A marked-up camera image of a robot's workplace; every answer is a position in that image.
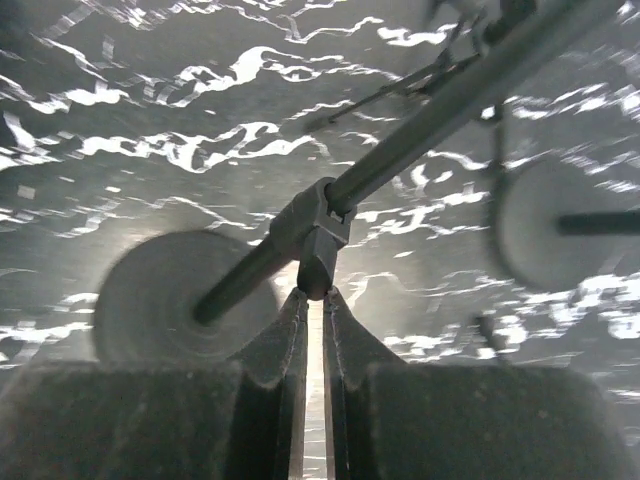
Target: metal rod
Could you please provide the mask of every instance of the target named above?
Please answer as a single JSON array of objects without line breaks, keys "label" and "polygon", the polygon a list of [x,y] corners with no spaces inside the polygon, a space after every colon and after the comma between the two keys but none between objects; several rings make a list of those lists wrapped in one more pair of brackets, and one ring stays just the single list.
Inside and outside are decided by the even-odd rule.
[{"label": "metal rod", "polygon": [[327,189],[332,210],[338,214],[351,210],[483,108],[507,95],[559,52],[611,17],[623,3],[624,0],[547,3],[340,175]]},{"label": "metal rod", "polygon": [[275,248],[267,235],[198,302],[194,310],[195,320],[207,325],[221,317],[291,260]]},{"label": "metal rod", "polygon": [[561,235],[640,235],[640,210],[563,215],[558,229]]}]

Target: black bracket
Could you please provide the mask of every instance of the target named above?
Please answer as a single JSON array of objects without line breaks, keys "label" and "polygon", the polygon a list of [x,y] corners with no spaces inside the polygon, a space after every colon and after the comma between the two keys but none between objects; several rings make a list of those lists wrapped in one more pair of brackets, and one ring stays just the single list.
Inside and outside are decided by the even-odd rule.
[{"label": "black bracket", "polygon": [[318,180],[274,218],[269,235],[275,248],[300,261],[298,288],[311,300],[322,300],[333,286],[338,251],[349,243],[352,209],[345,215],[332,212],[326,189],[334,178]]}]

